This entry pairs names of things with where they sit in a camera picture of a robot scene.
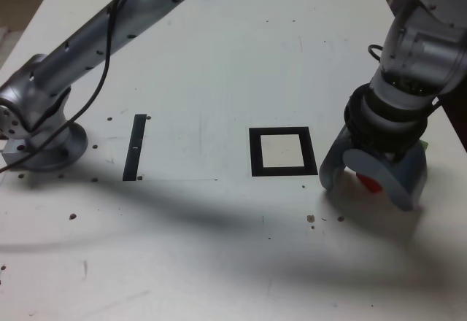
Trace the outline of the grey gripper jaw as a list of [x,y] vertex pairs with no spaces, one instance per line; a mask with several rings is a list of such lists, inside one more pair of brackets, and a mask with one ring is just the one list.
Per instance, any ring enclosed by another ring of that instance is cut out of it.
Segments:
[[427,181],[427,162],[421,141],[403,155],[349,149],[344,165],[356,174],[377,183],[391,203],[403,211],[412,211],[420,201]]
[[343,155],[347,150],[352,149],[352,146],[350,132],[347,127],[343,127],[331,145],[319,170],[320,183],[327,192],[333,190],[342,175],[346,167]]

